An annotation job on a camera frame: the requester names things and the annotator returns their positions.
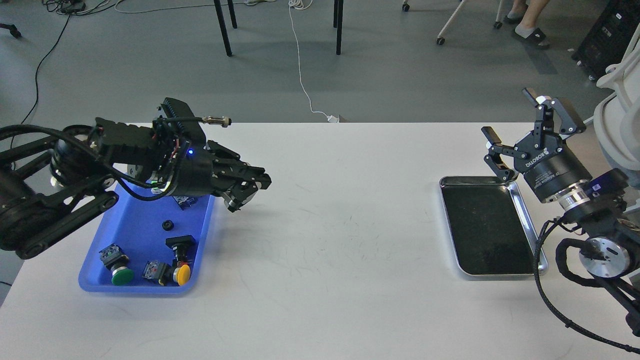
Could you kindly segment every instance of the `person's foot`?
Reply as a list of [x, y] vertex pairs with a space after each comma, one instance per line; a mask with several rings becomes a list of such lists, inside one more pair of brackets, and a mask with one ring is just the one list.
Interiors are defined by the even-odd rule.
[[549, 40], [540, 28], [525, 28], [522, 24], [516, 26], [513, 31], [518, 40], [537, 49], [548, 49]]
[[507, 24], [518, 24], [520, 21], [522, 21], [522, 17], [524, 17], [524, 13], [527, 12], [527, 8], [528, 6], [525, 5], [515, 10], [511, 9], [511, 11], [504, 16], [504, 19], [502, 21], [506, 22]]

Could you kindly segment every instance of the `green button cap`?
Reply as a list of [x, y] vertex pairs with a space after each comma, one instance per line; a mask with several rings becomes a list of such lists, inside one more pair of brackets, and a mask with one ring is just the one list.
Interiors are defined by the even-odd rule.
[[133, 280], [133, 270], [126, 268], [116, 271], [111, 278], [111, 283], [115, 286], [129, 284]]

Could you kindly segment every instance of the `chair leg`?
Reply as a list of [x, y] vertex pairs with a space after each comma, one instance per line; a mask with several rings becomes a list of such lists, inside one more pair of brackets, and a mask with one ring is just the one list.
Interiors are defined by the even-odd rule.
[[500, 0], [498, 2], [498, 13], [495, 15], [495, 22], [493, 23], [493, 27], [499, 29], [502, 27], [502, 5], [504, 4], [504, 0]]
[[335, 54], [339, 55], [342, 52], [342, 8], [344, 0], [338, 0], [338, 37], [335, 42]]
[[227, 25], [225, 24], [225, 17], [222, 15], [220, 0], [213, 0], [213, 5], [216, 7], [216, 15], [218, 16], [220, 33], [222, 33], [222, 41], [225, 43], [225, 51], [227, 52], [227, 56], [232, 56], [231, 44], [229, 44], [229, 36], [227, 35]]
[[229, 7], [229, 15], [231, 16], [231, 26], [233, 26], [234, 29], [237, 29], [238, 24], [236, 22], [236, 11], [234, 10], [233, 0], [227, 0], [227, 5]]
[[333, 0], [333, 27], [338, 27], [338, 0]]
[[458, 13], [460, 12], [460, 10], [462, 9], [462, 7], [465, 5], [465, 3], [467, 2], [467, 0], [462, 0], [460, 1], [460, 5], [458, 5], [458, 7], [456, 8], [456, 10], [453, 12], [453, 14], [451, 14], [451, 17], [449, 17], [449, 20], [447, 20], [447, 23], [444, 24], [444, 27], [442, 28], [442, 30], [440, 30], [440, 32], [438, 33], [438, 41], [440, 39], [444, 39], [444, 33], [445, 31], [447, 31], [447, 28], [451, 25], [451, 23], [453, 22], [453, 20], [456, 18], [456, 16], [458, 16]]

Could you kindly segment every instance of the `robotiq logo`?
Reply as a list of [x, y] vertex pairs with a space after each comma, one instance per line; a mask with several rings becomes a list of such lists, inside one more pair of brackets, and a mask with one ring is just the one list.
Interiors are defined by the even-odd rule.
[[549, 155], [549, 150], [547, 148], [544, 148], [544, 149], [542, 149], [542, 152], [538, 154], [538, 156], [536, 156], [535, 158], [531, 159], [531, 161], [526, 163], [525, 166], [526, 167], [532, 167], [535, 163], [537, 163], [540, 159], [544, 158], [547, 155]]

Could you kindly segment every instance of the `black chair leg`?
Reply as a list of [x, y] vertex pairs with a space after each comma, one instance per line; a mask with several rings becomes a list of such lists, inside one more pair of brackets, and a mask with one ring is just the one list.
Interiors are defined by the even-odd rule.
[[338, 27], [338, 0], [333, 0], [333, 27]]
[[225, 43], [225, 50], [227, 52], [227, 56], [232, 56], [231, 44], [229, 44], [229, 36], [227, 35], [227, 25], [225, 24], [225, 17], [222, 15], [222, 5], [220, 5], [220, 0], [213, 0], [213, 5], [216, 7], [218, 24], [220, 25], [220, 32], [222, 33], [222, 41], [224, 41]]
[[342, 8], [344, 0], [336, 0], [338, 2], [338, 39], [335, 44], [335, 54], [339, 55], [342, 52]]
[[227, 5], [229, 6], [229, 15], [231, 15], [231, 26], [233, 26], [234, 29], [237, 29], [238, 24], [236, 22], [236, 11], [234, 10], [233, 0], [227, 0]]

